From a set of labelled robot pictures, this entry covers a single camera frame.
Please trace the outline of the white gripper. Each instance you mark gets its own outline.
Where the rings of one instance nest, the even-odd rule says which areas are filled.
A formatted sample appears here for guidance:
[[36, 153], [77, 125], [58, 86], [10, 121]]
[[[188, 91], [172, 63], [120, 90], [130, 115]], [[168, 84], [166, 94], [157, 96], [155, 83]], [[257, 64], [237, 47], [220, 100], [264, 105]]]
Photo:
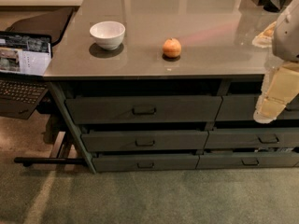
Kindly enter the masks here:
[[268, 124], [299, 93], [299, 63], [284, 62], [277, 68], [271, 68], [263, 77], [262, 95], [258, 98], [253, 119]]

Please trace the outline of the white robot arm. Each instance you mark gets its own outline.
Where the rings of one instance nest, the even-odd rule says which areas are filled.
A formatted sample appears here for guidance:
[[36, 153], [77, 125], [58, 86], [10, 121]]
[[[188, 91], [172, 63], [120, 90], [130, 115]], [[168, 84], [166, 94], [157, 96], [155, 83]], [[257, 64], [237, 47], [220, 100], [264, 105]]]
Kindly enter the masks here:
[[299, 94], [299, 0], [292, 0], [276, 21], [254, 37], [252, 45], [271, 48], [282, 60], [265, 72], [253, 114], [256, 122], [267, 124]]

